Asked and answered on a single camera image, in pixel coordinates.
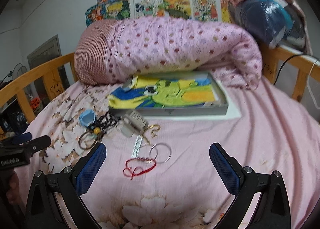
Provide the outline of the person's left hand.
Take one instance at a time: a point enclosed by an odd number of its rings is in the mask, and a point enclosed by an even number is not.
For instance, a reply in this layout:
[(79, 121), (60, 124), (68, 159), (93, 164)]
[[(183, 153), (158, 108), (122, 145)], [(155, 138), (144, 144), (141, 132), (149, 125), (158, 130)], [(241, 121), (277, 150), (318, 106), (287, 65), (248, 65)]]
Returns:
[(12, 205), (23, 206), (23, 201), (20, 195), (20, 181), (14, 170), (9, 171), (8, 190), (6, 192), (7, 199)]

